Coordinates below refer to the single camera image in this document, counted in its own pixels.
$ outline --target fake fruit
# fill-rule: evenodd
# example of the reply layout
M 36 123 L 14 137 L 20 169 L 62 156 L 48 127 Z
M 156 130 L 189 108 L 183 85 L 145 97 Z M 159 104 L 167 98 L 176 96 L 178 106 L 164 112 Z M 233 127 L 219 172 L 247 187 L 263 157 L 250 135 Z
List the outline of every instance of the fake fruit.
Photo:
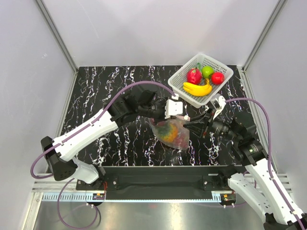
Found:
M 202 68 L 201 73 L 204 78 L 210 78 L 214 74 L 214 70 L 211 66 L 205 66 Z
M 199 84 L 201 82 L 201 72 L 197 68 L 192 68 L 187 75 L 188 82 L 192 84 Z
M 193 96 L 203 97 L 211 93 L 212 86 L 209 84 L 209 79 L 206 79 L 206 85 L 194 85 L 185 82 L 183 83 L 183 89 Z
M 211 77 L 211 81 L 215 85 L 222 84 L 224 80 L 225 80 L 224 74 L 219 73 L 219 72 L 214 73 Z

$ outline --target banana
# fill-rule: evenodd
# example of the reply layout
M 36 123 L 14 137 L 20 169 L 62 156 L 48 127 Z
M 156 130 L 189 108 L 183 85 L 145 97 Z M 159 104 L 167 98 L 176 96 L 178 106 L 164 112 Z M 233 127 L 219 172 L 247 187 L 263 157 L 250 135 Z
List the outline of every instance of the banana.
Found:
M 209 79 L 206 79 L 206 85 L 194 85 L 189 82 L 183 83 L 184 91 L 190 93 L 196 97 L 203 97 L 211 93 L 212 86 L 209 83 Z

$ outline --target gray wall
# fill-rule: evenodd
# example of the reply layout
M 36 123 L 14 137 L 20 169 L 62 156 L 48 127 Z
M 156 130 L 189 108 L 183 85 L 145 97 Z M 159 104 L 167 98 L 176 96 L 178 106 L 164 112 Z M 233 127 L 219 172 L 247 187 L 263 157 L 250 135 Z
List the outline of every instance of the gray wall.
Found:
M 242 65 L 278 0 L 44 0 L 79 66 Z
M 41 138 L 56 133 L 73 72 L 33 0 L 1 1 L 0 31 L 0 228 L 17 230 L 31 163 Z
M 258 101 L 272 122 L 278 170 L 287 173 L 296 202 L 307 212 L 307 1 L 290 0 L 248 69 Z

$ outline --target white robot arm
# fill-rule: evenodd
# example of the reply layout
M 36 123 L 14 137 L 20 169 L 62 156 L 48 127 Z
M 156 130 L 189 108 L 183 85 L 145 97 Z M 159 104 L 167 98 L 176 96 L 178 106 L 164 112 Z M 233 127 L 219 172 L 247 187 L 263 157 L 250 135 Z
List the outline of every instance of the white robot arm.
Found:
M 44 150 L 62 143 L 45 156 L 55 180 L 61 181 L 73 177 L 87 184 L 101 183 L 98 179 L 104 174 L 102 168 L 98 169 L 94 165 L 75 158 L 81 149 L 100 136 L 114 131 L 126 123 L 133 122 L 139 115 L 153 118 L 159 122 L 183 113 L 183 103 L 173 101 L 178 100 L 178 97 L 173 96 L 173 100 L 156 98 L 156 92 L 152 91 L 152 88 L 151 86 L 149 90 L 144 86 L 135 86 L 128 93 L 122 94 L 98 120 L 96 119 L 102 114 L 103 109 L 69 133 L 54 140 L 49 137 L 42 139 L 41 144 Z
M 215 119 L 216 113 L 214 114 L 215 111 L 220 113 L 223 110 L 225 106 L 224 98 L 216 94 L 211 99 L 211 104 L 213 109 L 209 109 L 201 116 L 191 118 L 192 122 L 184 125 L 184 127 L 199 138 L 204 138 L 210 132 L 213 132 L 231 140 L 235 158 L 245 166 L 246 170 L 257 181 L 263 194 L 250 185 L 243 174 L 238 172 L 233 165 L 227 166 L 214 177 L 215 187 L 230 188 L 242 196 L 262 219 L 265 230 L 301 229 L 296 217 L 307 226 L 307 215 L 289 196 L 272 169 L 273 167 L 271 166 L 272 177 L 268 171 L 268 155 L 255 137 L 256 125 L 253 122 L 252 115 L 241 112 L 229 124 L 223 120 Z M 291 204 L 293 210 L 288 207 L 286 202 Z

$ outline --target red fruit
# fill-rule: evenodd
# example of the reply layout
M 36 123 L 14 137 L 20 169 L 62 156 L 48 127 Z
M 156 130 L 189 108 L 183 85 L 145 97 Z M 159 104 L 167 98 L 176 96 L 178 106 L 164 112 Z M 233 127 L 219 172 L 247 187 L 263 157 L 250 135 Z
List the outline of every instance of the red fruit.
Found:
M 216 72 L 211 76 L 211 81 L 215 85 L 220 85 L 225 80 L 224 74 Z
M 201 82 L 202 74 L 199 69 L 193 68 L 188 72 L 188 82 L 197 85 Z

